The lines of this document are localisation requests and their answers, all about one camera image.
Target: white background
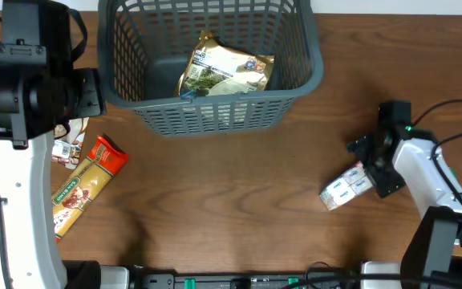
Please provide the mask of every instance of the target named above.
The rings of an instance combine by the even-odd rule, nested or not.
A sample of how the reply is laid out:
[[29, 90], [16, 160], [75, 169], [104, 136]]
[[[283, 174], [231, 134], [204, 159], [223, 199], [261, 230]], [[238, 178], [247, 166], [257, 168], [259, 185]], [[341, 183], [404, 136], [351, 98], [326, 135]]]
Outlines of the white background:
[[[99, 0], [57, 0], [76, 10], [97, 10]], [[462, 0], [304, 0], [314, 13], [459, 14]]]

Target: plastic basket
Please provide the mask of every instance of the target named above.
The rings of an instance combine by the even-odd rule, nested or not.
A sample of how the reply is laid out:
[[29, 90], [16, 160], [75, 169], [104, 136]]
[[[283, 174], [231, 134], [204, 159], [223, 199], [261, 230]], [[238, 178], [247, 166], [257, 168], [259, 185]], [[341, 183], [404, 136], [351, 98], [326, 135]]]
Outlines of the plastic basket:
[[[226, 46], [275, 55], [269, 90], [174, 97], [201, 30]], [[323, 76], [309, 0], [100, 0], [98, 57], [104, 98], [163, 136], [272, 127]]]

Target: green label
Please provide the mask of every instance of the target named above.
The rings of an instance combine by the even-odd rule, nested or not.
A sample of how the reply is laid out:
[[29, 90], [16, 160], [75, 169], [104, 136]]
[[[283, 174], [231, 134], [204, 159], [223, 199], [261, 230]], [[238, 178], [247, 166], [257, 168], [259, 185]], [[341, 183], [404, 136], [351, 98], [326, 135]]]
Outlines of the green label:
[[53, 199], [55, 205], [60, 205], [67, 195], [79, 184], [79, 177], [74, 177], [66, 184], [61, 192]]

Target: red and yellow package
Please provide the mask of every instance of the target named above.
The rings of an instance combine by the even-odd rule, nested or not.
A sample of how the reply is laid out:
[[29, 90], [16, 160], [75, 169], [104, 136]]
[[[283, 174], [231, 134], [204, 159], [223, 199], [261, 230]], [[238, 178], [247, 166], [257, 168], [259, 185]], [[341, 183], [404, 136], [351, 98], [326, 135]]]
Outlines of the red and yellow package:
[[97, 142], [87, 158], [53, 194], [57, 242], [126, 162], [127, 154], [117, 151], [102, 136], [97, 136]]

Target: wooden table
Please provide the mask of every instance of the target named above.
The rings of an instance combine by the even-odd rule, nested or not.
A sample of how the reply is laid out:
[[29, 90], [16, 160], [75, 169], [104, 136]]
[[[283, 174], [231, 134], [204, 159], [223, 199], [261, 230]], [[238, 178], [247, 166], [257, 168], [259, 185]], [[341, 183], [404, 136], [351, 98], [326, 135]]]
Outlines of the wooden table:
[[[83, 14], [97, 66], [97, 14]], [[410, 100], [414, 116], [462, 98], [462, 17], [317, 15], [325, 76], [266, 131], [163, 138], [130, 111], [92, 118], [84, 152], [105, 133], [129, 163], [59, 245], [64, 259], [183, 273], [302, 271], [324, 261], [400, 260], [419, 215], [407, 189], [365, 193], [328, 212], [318, 193], [355, 162], [345, 143], [375, 129], [377, 106]], [[421, 124], [443, 139], [462, 105]], [[462, 185], [462, 139], [444, 147]], [[52, 189], [71, 171], [54, 165]]]

